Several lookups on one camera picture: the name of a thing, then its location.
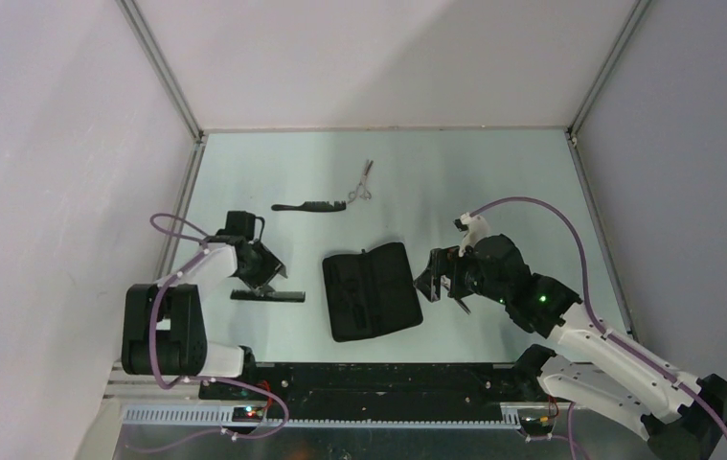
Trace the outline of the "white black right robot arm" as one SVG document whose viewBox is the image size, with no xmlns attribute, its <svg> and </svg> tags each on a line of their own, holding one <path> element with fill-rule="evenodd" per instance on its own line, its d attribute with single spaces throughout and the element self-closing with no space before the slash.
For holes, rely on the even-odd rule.
<svg viewBox="0 0 727 460">
<path fill-rule="evenodd" d="M 560 281 L 533 273 L 506 236 L 437 248 L 414 282 L 429 301 L 445 289 L 495 301 L 522 330 L 579 353 L 575 363 L 542 345 L 514 363 L 513 385 L 525 400 L 545 394 L 589 408 L 628 428 L 660 459 L 708 459 L 727 427 L 727 381 L 698 378 L 614 331 Z"/>
</svg>

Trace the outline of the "black straight barber comb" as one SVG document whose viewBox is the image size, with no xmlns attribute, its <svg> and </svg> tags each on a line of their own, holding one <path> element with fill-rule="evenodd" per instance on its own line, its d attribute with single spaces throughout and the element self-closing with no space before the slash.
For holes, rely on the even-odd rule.
<svg viewBox="0 0 727 460">
<path fill-rule="evenodd" d="M 306 301 L 306 294 L 303 291 L 254 291 L 235 289 L 231 292 L 230 299 L 245 302 L 304 303 Z"/>
</svg>

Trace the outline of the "black zippered tool case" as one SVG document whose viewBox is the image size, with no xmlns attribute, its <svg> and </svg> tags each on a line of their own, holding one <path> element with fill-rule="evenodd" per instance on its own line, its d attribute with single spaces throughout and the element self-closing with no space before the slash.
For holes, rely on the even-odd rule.
<svg viewBox="0 0 727 460">
<path fill-rule="evenodd" d="M 417 327 L 423 314 L 403 243 L 322 261 L 332 339 L 350 342 Z"/>
</svg>

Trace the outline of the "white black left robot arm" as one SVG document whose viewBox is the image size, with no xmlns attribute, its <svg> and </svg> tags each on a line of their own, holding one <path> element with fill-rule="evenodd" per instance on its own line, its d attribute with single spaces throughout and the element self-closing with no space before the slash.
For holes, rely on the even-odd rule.
<svg viewBox="0 0 727 460">
<path fill-rule="evenodd" d="M 263 217 L 230 211 L 221 229 L 196 239 L 198 249 L 189 261 L 127 290 L 121 350 L 127 374 L 153 376 L 163 388 L 184 378 L 223 378 L 223 387 L 237 399 L 256 394 L 260 374 L 245 364 L 249 350 L 209 341 L 202 304 L 228 279 L 244 285 L 232 291 L 234 300 L 285 299 L 270 285 L 285 275 L 285 266 L 262 242 L 264 228 Z"/>
</svg>

